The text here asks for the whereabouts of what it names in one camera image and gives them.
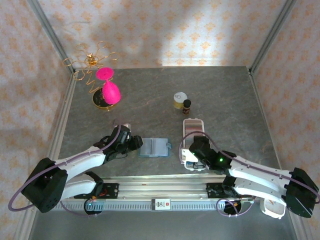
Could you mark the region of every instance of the brown bottle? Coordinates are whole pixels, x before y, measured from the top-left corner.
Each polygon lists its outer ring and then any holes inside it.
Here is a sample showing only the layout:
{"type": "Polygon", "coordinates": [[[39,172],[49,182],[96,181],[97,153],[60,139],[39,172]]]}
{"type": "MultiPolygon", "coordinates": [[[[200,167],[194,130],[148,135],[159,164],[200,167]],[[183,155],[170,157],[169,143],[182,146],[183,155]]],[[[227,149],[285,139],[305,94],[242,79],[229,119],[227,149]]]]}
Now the brown bottle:
{"type": "Polygon", "coordinates": [[[183,101],[182,113],[188,115],[190,112],[191,101],[189,99],[183,101]]]}

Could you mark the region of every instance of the patterned wallpaper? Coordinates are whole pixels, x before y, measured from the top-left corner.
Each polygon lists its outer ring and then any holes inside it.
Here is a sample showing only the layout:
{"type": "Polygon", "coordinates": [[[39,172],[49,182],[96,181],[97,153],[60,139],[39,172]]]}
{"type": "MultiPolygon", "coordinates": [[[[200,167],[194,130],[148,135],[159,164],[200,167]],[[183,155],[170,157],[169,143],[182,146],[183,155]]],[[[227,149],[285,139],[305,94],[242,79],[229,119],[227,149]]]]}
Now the patterned wallpaper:
{"type": "Polygon", "coordinates": [[[2,0],[0,16],[0,239],[11,240],[9,199],[46,157],[70,75],[26,0],[2,0]]]}
{"type": "Polygon", "coordinates": [[[285,0],[39,2],[69,57],[106,41],[106,55],[121,54],[112,67],[147,68],[250,66],[285,0]]]}
{"type": "MultiPolygon", "coordinates": [[[[320,187],[320,4],[295,4],[254,76],[282,167],[307,171],[320,187]]],[[[320,209],[309,220],[320,235],[320,209]]]]}

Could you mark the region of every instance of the gold wire sculpture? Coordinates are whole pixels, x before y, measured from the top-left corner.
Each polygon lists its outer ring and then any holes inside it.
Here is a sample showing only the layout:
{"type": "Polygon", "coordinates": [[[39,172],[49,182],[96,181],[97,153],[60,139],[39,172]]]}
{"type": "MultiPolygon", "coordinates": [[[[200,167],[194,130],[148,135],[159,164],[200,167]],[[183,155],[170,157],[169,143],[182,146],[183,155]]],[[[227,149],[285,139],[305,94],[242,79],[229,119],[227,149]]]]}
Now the gold wire sculpture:
{"type": "Polygon", "coordinates": [[[112,61],[116,61],[116,60],[118,60],[118,58],[119,58],[119,53],[117,53],[117,52],[111,52],[108,56],[104,56],[104,57],[101,57],[101,58],[99,58],[99,57],[97,56],[100,48],[105,49],[105,48],[107,47],[107,43],[106,43],[105,41],[100,41],[100,42],[98,42],[98,43],[96,44],[96,47],[97,47],[97,49],[96,49],[95,54],[93,54],[93,53],[89,53],[89,54],[88,54],[88,53],[85,51],[85,49],[87,48],[86,45],[85,45],[84,43],[80,43],[80,44],[78,44],[78,45],[75,46],[75,50],[78,51],[78,52],[84,52],[84,53],[85,53],[86,58],[84,59],[84,61],[73,60],[72,58],[66,58],[66,59],[63,60],[63,62],[62,62],[62,64],[63,64],[65,67],[69,67],[69,66],[71,66],[71,65],[74,64],[74,63],[83,63],[83,64],[85,64],[84,69],[76,71],[76,72],[72,75],[72,78],[73,78],[74,80],[76,80],[76,81],[80,81],[80,80],[83,80],[87,74],[90,74],[90,77],[89,77],[88,81],[85,83],[86,85],[92,84],[91,89],[89,90],[89,94],[97,91],[97,90],[100,88],[100,86],[94,88],[94,87],[95,87],[95,84],[96,84],[96,80],[95,80],[95,79],[92,79],[92,76],[93,76],[93,73],[94,73],[93,70],[92,70],[92,68],[98,68],[98,69],[100,69],[100,68],[103,66],[103,63],[100,63],[100,61],[103,60],[103,59],[110,58],[112,61]],[[79,73],[80,71],[82,72],[82,77],[81,77],[81,78],[77,78],[78,73],[79,73]]]}

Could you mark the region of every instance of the gold base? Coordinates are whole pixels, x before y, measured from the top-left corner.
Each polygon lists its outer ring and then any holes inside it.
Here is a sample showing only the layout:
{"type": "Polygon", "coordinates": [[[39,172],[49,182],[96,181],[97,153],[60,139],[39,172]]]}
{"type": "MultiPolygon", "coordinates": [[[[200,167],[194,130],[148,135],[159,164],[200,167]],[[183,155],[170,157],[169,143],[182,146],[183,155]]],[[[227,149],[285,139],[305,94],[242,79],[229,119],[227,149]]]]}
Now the gold base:
{"type": "Polygon", "coordinates": [[[102,87],[96,90],[92,96],[93,104],[99,109],[105,109],[108,112],[116,105],[116,104],[108,104],[105,102],[104,97],[102,95],[102,87]]]}

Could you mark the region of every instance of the pink hourglass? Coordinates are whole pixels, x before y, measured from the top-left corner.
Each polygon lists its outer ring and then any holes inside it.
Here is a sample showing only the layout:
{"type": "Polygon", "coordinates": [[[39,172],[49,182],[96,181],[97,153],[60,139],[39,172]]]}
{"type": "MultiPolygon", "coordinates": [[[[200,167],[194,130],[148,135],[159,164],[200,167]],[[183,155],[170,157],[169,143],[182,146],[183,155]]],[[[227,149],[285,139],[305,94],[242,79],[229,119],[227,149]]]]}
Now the pink hourglass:
{"type": "Polygon", "coordinates": [[[102,96],[107,104],[116,104],[121,99],[120,90],[116,84],[110,81],[110,78],[114,75],[114,70],[110,67],[100,68],[96,72],[96,78],[105,81],[102,87],[102,96]]]}

